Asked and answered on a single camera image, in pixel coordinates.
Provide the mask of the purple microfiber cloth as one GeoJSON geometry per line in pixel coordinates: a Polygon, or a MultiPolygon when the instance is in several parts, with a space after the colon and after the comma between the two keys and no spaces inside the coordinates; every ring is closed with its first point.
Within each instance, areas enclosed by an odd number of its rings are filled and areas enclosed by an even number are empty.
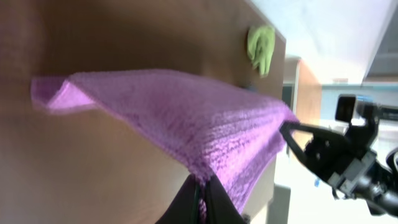
{"type": "Polygon", "coordinates": [[[201,181],[216,175],[239,212],[297,120],[281,100],[175,70],[40,77],[30,92],[49,113],[97,107],[127,122],[201,181]]]}

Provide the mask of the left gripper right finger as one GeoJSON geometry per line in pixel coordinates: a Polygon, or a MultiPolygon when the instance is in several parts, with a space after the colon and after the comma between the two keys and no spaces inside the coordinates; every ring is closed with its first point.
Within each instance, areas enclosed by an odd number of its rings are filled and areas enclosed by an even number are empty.
{"type": "Polygon", "coordinates": [[[207,224],[245,224],[216,175],[205,186],[207,224]]]}

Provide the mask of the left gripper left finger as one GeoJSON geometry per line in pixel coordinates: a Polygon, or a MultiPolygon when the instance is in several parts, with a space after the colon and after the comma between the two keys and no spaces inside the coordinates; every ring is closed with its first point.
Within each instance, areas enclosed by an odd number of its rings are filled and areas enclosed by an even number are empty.
{"type": "Polygon", "coordinates": [[[155,224],[197,224],[199,221],[200,185],[189,175],[172,203],[155,224]]]}

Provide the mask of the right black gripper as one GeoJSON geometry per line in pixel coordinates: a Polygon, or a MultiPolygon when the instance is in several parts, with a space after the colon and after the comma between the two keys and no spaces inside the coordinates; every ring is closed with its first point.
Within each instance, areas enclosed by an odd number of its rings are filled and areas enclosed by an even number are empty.
{"type": "Polygon", "coordinates": [[[359,181],[376,162],[370,148],[352,144],[325,128],[285,121],[280,133],[297,160],[319,179],[346,196],[354,196],[359,181]]]}

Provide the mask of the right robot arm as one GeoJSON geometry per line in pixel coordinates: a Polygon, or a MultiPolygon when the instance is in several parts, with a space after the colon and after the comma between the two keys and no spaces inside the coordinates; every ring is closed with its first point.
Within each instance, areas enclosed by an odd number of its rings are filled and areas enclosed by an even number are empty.
{"type": "Polygon", "coordinates": [[[380,165],[371,144],[378,126],[350,125],[344,133],[286,121],[280,133],[300,163],[344,199],[365,200],[371,215],[397,216],[397,167],[380,165]]]}

